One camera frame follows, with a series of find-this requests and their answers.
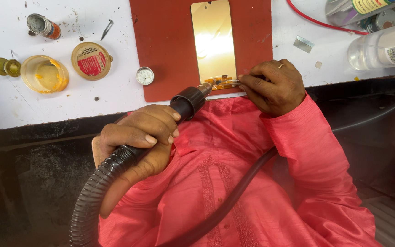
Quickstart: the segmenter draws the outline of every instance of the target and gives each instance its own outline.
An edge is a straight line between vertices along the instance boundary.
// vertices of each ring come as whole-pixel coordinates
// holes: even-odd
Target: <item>red label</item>
[[[56,25],[56,23],[51,22],[52,28],[51,28],[51,32],[47,35],[47,37],[49,37],[50,39],[56,40],[57,38],[60,37],[60,27],[58,25]]]
[[[80,70],[88,76],[96,76],[100,74],[104,70],[105,63],[106,59],[100,51],[94,56],[77,61],[77,65]]]

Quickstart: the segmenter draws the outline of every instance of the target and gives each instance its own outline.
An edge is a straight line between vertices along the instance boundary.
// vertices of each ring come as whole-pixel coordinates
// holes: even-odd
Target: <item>fingernail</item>
[[[179,136],[179,130],[178,130],[178,129],[175,129],[175,131],[173,131],[172,136],[173,136],[173,137],[178,137],[178,136]]]
[[[181,119],[181,115],[177,114],[177,113],[173,113],[173,117],[176,119]]]
[[[158,140],[156,138],[154,138],[153,136],[149,136],[149,135],[146,135],[146,141],[152,145],[155,145],[158,142]]]

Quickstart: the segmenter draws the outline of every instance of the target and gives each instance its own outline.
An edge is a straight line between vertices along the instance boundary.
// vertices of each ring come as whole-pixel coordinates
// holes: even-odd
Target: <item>yellow cup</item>
[[[31,90],[42,94],[52,94],[66,88],[69,74],[59,61],[45,55],[36,55],[23,62],[21,78]]]

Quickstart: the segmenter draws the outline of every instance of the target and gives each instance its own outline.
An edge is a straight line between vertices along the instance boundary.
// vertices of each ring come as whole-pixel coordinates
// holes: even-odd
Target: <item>silicone mat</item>
[[[146,102],[170,100],[186,87],[199,85],[195,37],[190,6],[198,0],[130,0],[140,66],[153,70],[154,81],[144,86]],[[229,0],[236,71],[272,60],[270,0]],[[211,95],[240,92],[238,87]]]

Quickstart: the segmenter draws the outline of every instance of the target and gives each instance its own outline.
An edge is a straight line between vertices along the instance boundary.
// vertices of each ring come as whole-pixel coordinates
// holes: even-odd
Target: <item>red cable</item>
[[[312,18],[310,18],[309,16],[303,14],[303,13],[302,13],[301,11],[299,11],[297,8],[295,8],[295,6],[292,4],[291,0],[286,0],[286,1],[288,2],[289,6],[290,6],[297,14],[299,14],[300,16],[302,16],[302,17],[308,19],[309,21],[314,22],[314,23],[316,23],[316,24],[318,24],[318,25],[325,26],[325,27],[328,27],[328,28],[331,28],[331,29],[340,30],[340,31],[354,32],[354,33],[362,34],[362,35],[367,35],[367,34],[368,34],[368,32],[361,32],[361,31],[346,29],[346,28],[342,28],[342,27],[332,26],[332,25],[329,25],[329,24],[326,24],[326,23],[317,21],[317,20],[315,20],[315,19],[312,19]]]

